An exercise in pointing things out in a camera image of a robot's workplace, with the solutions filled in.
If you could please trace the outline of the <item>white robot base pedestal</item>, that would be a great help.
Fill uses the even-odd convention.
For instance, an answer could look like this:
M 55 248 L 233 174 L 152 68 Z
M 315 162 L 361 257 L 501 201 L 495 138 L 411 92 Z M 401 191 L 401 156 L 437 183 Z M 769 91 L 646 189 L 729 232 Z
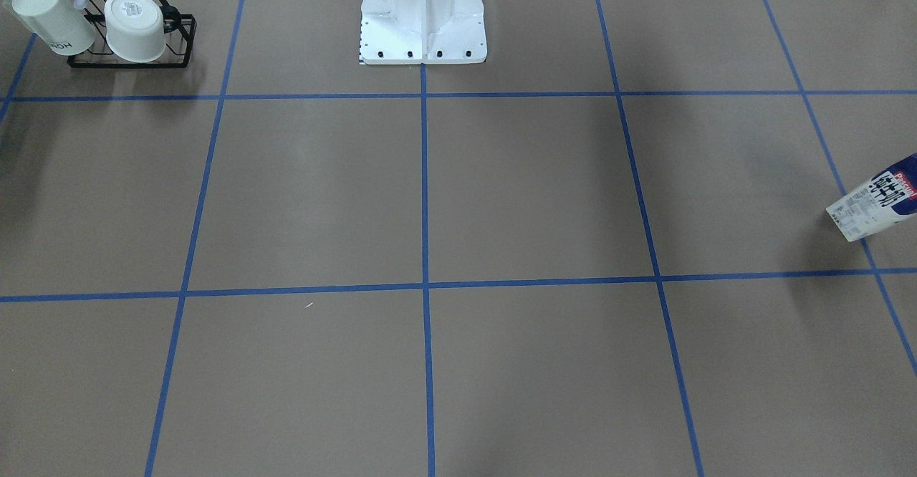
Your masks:
M 484 0 L 363 0 L 358 61 L 366 65 L 481 64 Z

